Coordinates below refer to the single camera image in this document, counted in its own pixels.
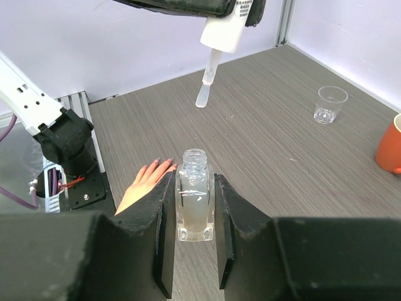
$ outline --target orange mug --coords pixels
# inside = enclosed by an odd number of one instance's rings
[[[401,174],[401,114],[384,133],[376,151],[376,163],[385,171]]]

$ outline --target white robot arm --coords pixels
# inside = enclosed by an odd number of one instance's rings
[[[63,107],[44,94],[22,71],[0,52],[0,98],[17,115],[32,135],[40,133],[39,126],[52,125]]]
[[[81,176],[96,166],[85,144],[92,124],[43,93],[0,52],[0,98],[37,140],[47,160],[69,176]]]

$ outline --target wood grain surface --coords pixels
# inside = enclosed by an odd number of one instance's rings
[[[144,164],[201,148],[270,216],[401,217],[400,178],[374,161],[393,110],[290,46],[221,65],[204,109],[202,75],[90,106],[116,200]],[[330,125],[313,119],[325,85],[350,96]],[[224,300],[213,242],[177,242],[174,273],[173,300]]]

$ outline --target glass jar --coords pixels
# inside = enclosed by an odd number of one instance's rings
[[[208,241],[214,237],[214,173],[204,150],[189,149],[175,179],[177,232],[180,241]]]

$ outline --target white pipette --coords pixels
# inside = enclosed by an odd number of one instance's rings
[[[224,18],[207,19],[200,42],[212,48],[212,52],[203,76],[202,88],[196,98],[197,107],[204,108],[207,104],[222,52],[236,51],[252,3],[253,0],[235,0],[231,14]]]
[[[198,97],[196,98],[195,105],[198,108],[206,107],[207,100],[209,99],[209,92],[211,90],[211,85],[214,80],[214,76],[216,75],[217,66],[219,66],[220,58],[222,55],[222,51],[212,49],[211,55],[209,57],[209,64],[205,69],[205,73],[203,74],[202,79],[202,87],[200,88]]]

